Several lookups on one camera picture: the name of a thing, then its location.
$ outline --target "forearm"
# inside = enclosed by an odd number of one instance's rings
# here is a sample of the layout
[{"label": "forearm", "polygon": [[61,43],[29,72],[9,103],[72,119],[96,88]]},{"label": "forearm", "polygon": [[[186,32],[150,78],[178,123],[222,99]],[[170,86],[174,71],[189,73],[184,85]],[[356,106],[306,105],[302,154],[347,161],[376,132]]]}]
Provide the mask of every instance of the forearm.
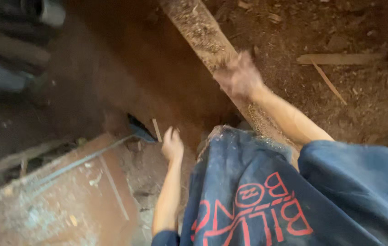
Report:
[{"label": "forearm", "polygon": [[182,159],[173,160],[155,206],[152,236],[163,230],[177,231],[177,209],[180,204],[180,172]]},{"label": "forearm", "polygon": [[284,134],[294,141],[301,144],[314,140],[333,141],[329,134],[299,109],[271,92],[266,86],[254,90],[250,98],[271,115]]}]

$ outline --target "soil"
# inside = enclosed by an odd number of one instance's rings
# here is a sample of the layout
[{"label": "soil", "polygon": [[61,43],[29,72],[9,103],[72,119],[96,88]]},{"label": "soil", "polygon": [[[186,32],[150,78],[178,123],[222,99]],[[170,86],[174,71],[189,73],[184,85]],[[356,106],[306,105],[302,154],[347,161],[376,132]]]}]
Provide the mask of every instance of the soil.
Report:
[{"label": "soil", "polygon": [[330,91],[308,53],[388,51],[388,1],[205,0],[237,51],[251,50],[264,81],[334,139],[388,146],[388,59],[366,66],[321,66],[348,103]]}]

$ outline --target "rusty metal surface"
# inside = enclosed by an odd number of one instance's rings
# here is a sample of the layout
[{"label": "rusty metal surface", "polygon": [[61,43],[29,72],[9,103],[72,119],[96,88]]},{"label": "rusty metal surface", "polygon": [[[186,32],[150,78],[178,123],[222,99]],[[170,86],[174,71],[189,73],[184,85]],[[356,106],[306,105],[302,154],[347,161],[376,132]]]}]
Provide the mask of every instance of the rusty metal surface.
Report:
[{"label": "rusty metal surface", "polygon": [[129,245],[137,210],[121,142],[102,135],[0,189],[0,245]]}]

